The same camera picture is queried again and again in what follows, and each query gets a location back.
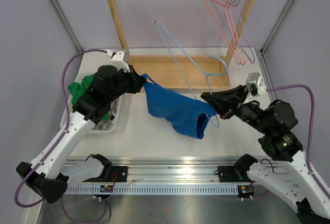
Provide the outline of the grey tank top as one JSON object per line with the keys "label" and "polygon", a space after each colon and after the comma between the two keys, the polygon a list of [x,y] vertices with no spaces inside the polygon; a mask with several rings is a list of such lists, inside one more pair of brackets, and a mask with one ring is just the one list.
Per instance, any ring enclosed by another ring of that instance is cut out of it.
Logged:
{"label": "grey tank top", "polygon": [[98,123],[97,128],[99,131],[105,133],[111,133],[115,130],[118,119],[119,119],[119,111],[121,107],[122,98],[119,97],[111,104],[111,109],[109,112],[109,118],[107,120],[103,120]]}

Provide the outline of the green tank top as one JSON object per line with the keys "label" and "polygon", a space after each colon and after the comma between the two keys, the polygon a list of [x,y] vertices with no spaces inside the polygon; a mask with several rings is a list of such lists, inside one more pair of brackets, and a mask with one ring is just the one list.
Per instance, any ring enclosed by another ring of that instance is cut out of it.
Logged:
{"label": "green tank top", "polygon": [[68,90],[72,95],[72,110],[84,116],[84,120],[89,120],[98,124],[101,120],[110,119],[109,111],[111,102],[107,93],[103,90],[102,76],[97,76],[94,81],[94,74],[82,78],[81,83],[72,82]]}

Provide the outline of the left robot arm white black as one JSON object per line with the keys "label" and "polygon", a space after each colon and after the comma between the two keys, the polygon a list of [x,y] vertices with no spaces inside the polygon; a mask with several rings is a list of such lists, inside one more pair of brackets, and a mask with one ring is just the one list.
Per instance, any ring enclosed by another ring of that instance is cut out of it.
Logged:
{"label": "left robot arm white black", "polygon": [[111,104],[125,93],[139,93],[146,79],[129,70],[103,65],[93,81],[67,114],[65,126],[47,147],[30,163],[21,162],[16,171],[22,178],[18,188],[26,184],[47,203],[58,201],[71,185],[95,179],[105,182],[111,177],[112,163],[100,154],[93,154],[74,166],[64,163],[78,143],[111,109]]}

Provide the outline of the blue tank top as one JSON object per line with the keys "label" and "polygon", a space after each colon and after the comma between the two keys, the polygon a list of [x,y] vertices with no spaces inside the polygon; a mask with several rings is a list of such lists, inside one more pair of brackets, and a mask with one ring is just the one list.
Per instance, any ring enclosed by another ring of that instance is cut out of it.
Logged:
{"label": "blue tank top", "polygon": [[205,102],[163,88],[148,74],[142,76],[149,114],[170,122],[177,133],[201,140],[215,110]]}

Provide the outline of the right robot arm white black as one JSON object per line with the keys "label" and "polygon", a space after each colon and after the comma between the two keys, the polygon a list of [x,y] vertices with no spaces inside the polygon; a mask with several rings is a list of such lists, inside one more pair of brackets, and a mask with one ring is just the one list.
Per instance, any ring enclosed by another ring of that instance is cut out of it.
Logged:
{"label": "right robot arm white black", "polygon": [[310,155],[292,129],[298,124],[291,105],[275,100],[266,109],[259,107],[257,97],[273,89],[239,85],[222,92],[204,92],[201,97],[211,105],[221,119],[236,116],[263,136],[258,139],[262,150],[277,161],[292,177],[295,185],[282,180],[249,154],[234,164],[234,175],[240,181],[249,179],[267,188],[286,202],[301,223],[329,223],[329,191],[310,163]]}

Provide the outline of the light blue hanger of pink top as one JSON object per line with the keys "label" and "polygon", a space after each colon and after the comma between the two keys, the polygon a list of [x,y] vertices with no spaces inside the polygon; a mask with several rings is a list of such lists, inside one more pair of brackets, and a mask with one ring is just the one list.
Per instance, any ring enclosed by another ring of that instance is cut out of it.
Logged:
{"label": "light blue hanger of pink top", "polygon": [[254,64],[256,58],[245,30],[255,0],[202,0],[221,38],[227,45],[225,59],[238,65]]}

